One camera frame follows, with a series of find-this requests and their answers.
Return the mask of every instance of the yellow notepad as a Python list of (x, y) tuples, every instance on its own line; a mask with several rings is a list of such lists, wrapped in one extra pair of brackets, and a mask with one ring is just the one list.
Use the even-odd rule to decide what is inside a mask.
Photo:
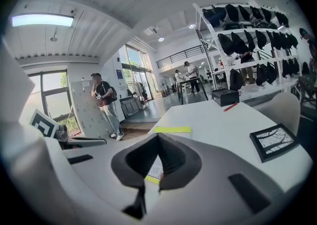
[(154, 129), (154, 132), (162, 132), (162, 133), (178, 133), (178, 132), (188, 132), (191, 133), (192, 129), (189, 126), (182, 127), (162, 127), (158, 126)]

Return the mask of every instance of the railing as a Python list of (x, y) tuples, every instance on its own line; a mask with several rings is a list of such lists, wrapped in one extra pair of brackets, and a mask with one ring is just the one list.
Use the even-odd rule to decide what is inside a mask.
[(195, 55), (202, 54), (202, 53), (204, 53), (204, 51), (203, 51), (203, 47), (201, 45), (196, 46), (196, 47), (192, 47), (190, 49), (175, 53), (171, 56), (168, 56), (166, 58), (163, 58), (163, 59), (157, 61), (158, 68), (162, 68), (165, 65), (172, 64), (172, 63), (175, 63), (177, 61), (184, 60), (184, 59), (187, 59), (191, 56), (195, 56)]

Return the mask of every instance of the white shelving unit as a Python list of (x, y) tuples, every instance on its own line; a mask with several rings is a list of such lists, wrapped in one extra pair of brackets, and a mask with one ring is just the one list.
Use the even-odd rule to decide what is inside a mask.
[[(263, 29), (263, 28), (246, 28), (246, 29), (233, 29), (233, 30), (221, 31), (221, 30), (219, 30), (219, 28), (216, 28), (216, 30), (215, 30), (213, 28), (213, 26), (209, 23), (209, 21), (207, 21), (206, 18), (204, 17), (202, 8), (200, 8), (195, 3), (193, 4), (193, 6), (194, 6), (194, 8), (197, 11), (198, 16), (200, 17), (200, 21), (199, 22), (201, 22), (201, 19), (202, 19), (205, 22), (205, 24), (207, 25), (207, 27), (208, 27), (208, 29), (209, 29), (209, 31), (211, 33), (211, 41), (210, 42), (208, 42), (208, 41), (206, 41), (204, 39), (201, 39), (201, 41), (205, 42), (205, 43), (207, 43), (209, 45), (208, 51), (210, 49), (212, 49), (212, 48), (215, 48), (215, 49), (217, 49), (219, 51), (219, 55), (220, 55), (221, 61), (222, 61), (223, 66), (224, 66), (224, 69), (220, 69), (218, 71), (213, 71), (216, 68), (216, 65), (213, 65), (213, 64), (215, 64), (214, 60), (211, 60), (211, 62), (208, 61), (208, 62), (210, 62), (209, 65), (210, 65), (210, 68), (212, 70), (212, 74), (216, 75), (216, 74), (219, 74), (219, 73), (225, 73), (228, 87), (230, 87), (230, 71), (231, 71), (231, 69), (239, 70), (239, 69), (242, 69), (242, 68), (245, 68), (245, 67), (255, 66), (257, 64), (267, 64), (268, 62), (270, 62), (272, 64), (274, 64), (275, 62), (277, 63), (279, 78), (277, 78), (277, 80), (274, 81), (274, 83), (272, 85), (269, 85), (268, 83), (265, 83), (264, 87), (259, 87), (257, 84), (243, 86), (241, 88), (242, 95), (240, 97), (240, 100), (243, 101), (243, 100), (252, 99), (252, 98), (255, 98), (255, 97), (271, 94), (271, 93), (274, 93), (274, 92), (279, 91), (279, 90), (287, 89), (287, 88), (289, 88), (289, 87), (291, 87), (291, 86), (293, 86), (293, 85), (295, 85), (297, 83), (297, 79), (296, 78), (290, 78), (290, 77), (288, 79), (283, 78), (282, 77), (282, 67), (281, 67), (282, 60), (298, 58), (297, 49), (295, 49), (296, 55), (287, 56), (285, 50), (281, 49), (280, 51), (278, 51), (277, 49), (274, 48), (275, 57), (272, 56), (272, 57), (269, 57), (269, 58), (266, 58), (266, 59), (259, 59), (257, 56), (254, 56), (253, 58), (254, 58), (255, 61), (247, 62), (247, 63), (243, 63), (243, 64), (238, 63), (238, 64), (235, 64), (235, 65), (229, 65), (229, 63), (227, 61), (227, 54), (223, 51), (222, 46), (220, 44), (220, 41), (218, 39), (218, 34), (230, 35), (232, 32), (236, 33), (236, 34), (239, 34), (239, 33), (244, 33), (244, 31), (247, 31), (255, 39), (255, 44), (257, 45), (257, 39), (256, 39), (256, 36), (255, 36), (255, 31), (260, 31), (263, 34), (265, 34), (266, 37), (267, 37), (267, 42), (270, 43), (270, 40), (269, 40), (268, 35), (266, 33), (267, 31), (269, 31), (269, 32), (281, 32), (281, 33), (284, 33), (284, 34), (286, 34), (286, 33), (290, 34), (291, 32), (290, 32), (289, 29), (284, 28), (284, 30), (275, 30), (275, 29)], [(225, 7), (225, 6), (226, 5), (215, 5), (215, 7)], [(250, 8), (251, 5), (241, 4), (241, 6), (244, 7), (244, 8)], [(275, 11), (278, 11), (280, 13), (284, 13), (285, 14), (285, 12), (282, 12), (282, 11), (280, 11), (277, 8), (274, 8), (274, 7), (262, 6), (262, 8), (267, 9), (269, 11), (272, 11), (273, 12), (272, 16), (275, 16), (275, 14), (274, 14)], [(212, 6), (204, 7), (204, 9), (212, 9)], [(215, 82), (214, 82), (213, 86), (214, 86), (214, 89), (217, 89), (217, 86), (216, 86)]]

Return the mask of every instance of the white desk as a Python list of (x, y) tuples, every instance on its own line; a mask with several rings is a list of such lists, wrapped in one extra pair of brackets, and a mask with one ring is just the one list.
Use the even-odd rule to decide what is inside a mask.
[(269, 162), (262, 163), (249, 135), (276, 125), (272, 120), (240, 102), (223, 112), (215, 101), (174, 106), (150, 130), (157, 126), (190, 126), (191, 134), (176, 134), (232, 151), (269, 175), (284, 191), (307, 177), (313, 161), (302, 146), (298, 146)]

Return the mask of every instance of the ceiling lamp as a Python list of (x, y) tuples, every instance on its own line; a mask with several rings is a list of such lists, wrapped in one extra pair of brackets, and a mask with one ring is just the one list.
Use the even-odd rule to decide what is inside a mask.
[(12, 17), (12, 26), (24, 25), (61, 25), (71, 27), (74, 17), (60, 14), (23, 14)]

